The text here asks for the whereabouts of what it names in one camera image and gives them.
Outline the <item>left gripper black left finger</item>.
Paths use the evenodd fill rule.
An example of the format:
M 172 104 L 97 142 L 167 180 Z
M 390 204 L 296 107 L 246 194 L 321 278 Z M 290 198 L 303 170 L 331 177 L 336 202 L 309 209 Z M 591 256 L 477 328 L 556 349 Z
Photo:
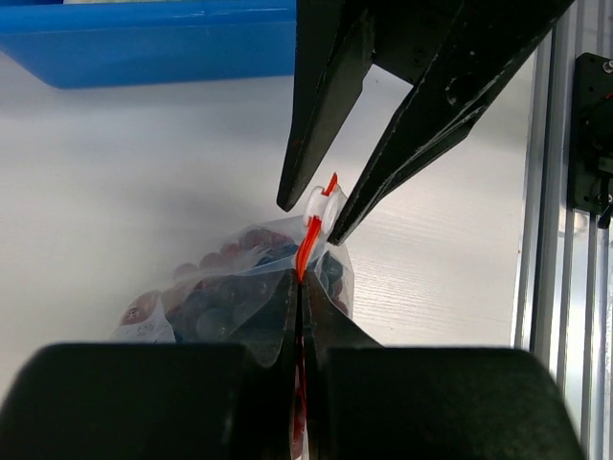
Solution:
M 298 281 L 218 342 L 59 343 L 1 407 L 5 459 L 288 459 Z

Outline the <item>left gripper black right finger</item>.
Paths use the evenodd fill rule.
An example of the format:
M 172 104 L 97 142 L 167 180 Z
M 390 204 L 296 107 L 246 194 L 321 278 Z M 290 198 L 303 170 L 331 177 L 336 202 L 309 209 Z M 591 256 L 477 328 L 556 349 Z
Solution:
M 580 459 L 563 399 L 513 348 L 385 347 L 301 286 L 313 459 Z

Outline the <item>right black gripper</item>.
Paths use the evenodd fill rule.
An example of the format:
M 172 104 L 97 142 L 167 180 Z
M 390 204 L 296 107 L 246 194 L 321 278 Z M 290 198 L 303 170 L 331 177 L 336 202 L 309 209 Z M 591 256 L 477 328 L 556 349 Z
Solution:
M 467 137 L 570 6 L 568 1 L 299 1 L 278 206 L 288 212 L 303 195 L 374 63 L 414 87 L 329 234 L 329 242 L 344 242 L 383 197 Z

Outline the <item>clear zip bag orange zipper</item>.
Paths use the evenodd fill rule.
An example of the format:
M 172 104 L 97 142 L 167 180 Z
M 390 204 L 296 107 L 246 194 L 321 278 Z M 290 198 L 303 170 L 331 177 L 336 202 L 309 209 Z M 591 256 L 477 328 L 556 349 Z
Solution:
M 241 230 L 178 266 L 170 282 L 141 294 L 111 335 L 121 342 L 194 344 L 227 341 L 281 292 L 288 270 L 311 272 L 332 304 L 352 314 L 353 273 L 345 247 L 326 242 L 346 197 L 333 177 L 314 188 L 301 216 Z

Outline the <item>blue plastic bin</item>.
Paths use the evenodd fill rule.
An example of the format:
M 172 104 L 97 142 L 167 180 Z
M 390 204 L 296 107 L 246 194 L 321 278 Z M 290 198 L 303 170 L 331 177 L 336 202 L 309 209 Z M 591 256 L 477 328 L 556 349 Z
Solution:
M 61 89 L 286 76 L 293 1 L 4 1 L 1 51 Z

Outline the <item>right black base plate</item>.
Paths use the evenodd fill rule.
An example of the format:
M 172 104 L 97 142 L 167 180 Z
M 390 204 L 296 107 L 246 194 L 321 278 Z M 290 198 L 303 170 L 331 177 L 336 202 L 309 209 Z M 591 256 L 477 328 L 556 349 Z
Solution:
M 575 60 L 569 202 L 598 216 L 597 225 L 612 222 L 612 60 L 583 53 Z

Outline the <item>aluminium rail frame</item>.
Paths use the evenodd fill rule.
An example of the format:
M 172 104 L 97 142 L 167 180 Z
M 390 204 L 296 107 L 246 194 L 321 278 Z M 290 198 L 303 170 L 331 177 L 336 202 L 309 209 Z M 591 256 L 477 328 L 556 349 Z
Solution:
M 612 5 L 578 1 L 538 46 L 511 342 L 549 369 L 590 459 L 612 455 L 612 232 L 571 202 L 576 59 L 612 55 Z

